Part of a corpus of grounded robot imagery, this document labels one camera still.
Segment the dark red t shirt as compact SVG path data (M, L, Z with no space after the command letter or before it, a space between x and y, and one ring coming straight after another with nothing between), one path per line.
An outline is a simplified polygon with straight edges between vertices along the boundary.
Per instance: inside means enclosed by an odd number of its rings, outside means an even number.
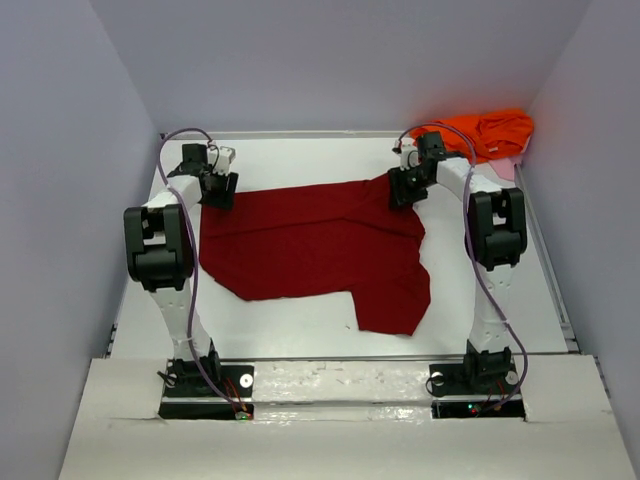
M411 336L431 303L425 228L386 176L239 193L201 210L199 259L245 301L351 295L360 330Z

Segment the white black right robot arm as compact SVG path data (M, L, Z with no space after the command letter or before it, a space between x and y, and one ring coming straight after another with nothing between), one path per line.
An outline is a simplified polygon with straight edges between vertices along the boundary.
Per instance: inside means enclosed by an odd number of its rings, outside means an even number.
M519 383L514 348L522 349L505 312L515 268L528 246L525 198L517 187L502 187L477 173L477 159L449 151L437 131L414 145L398 138L399 166L389 172L393 207L427 198L433 185L446 188L463 207L464 242L475 276L474 318L459 363L431 366L428 385L436 397L481 394L496 384Z

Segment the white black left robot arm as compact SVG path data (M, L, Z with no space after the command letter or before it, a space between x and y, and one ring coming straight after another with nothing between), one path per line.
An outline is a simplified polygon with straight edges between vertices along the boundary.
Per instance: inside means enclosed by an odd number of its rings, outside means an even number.
M213 142L184 144L178 166L159 171L163 188L123 214L129 276L155 301L173 344L173 370L164 375L170 387L221 381L219 355L195 306L199 267L189 212L198 204L232 208L235 158L235 149Z

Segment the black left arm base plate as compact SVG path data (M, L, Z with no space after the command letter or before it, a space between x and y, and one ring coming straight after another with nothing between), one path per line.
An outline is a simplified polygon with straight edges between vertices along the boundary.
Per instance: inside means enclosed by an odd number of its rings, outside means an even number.
M158 414L165 420L250 421L254 418L255 369L249 364L222 364L216 393L198 371L179 377L173 364L158 371L163 390Z

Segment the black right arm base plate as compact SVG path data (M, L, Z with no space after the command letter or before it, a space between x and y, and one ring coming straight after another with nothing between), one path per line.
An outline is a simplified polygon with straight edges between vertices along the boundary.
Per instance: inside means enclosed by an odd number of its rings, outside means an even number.
M520 393L513 394L519 378L514 365L508 373L481 380L472 386L463 376L460 363L429 366L425 389L432 397L431 413L436 420L526 418Z

